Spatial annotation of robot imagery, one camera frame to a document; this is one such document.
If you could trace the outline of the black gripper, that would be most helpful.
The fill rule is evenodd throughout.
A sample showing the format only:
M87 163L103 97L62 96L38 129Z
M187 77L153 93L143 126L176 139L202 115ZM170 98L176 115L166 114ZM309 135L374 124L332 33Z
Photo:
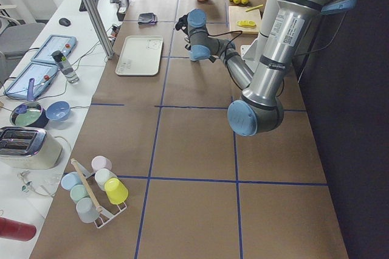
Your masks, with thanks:
M186 50L190 50L190 49L191 49L190 38L189 38L188 36L186 36L186 37L184 38L184 40L186 41L185 49L186 49Z

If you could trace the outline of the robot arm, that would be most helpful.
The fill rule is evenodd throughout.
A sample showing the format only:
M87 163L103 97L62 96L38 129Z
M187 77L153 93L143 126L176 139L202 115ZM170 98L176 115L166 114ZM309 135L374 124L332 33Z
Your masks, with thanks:
M283 107L277 97L295 52L312 18L352 9L357 0L267 0L260 31L245 55L229 40L212 37L206 14L194 9L183 16L176 28L188 37L190 59L220 58L231 78L241 88L227 118L240 136L272 131L283 121Z

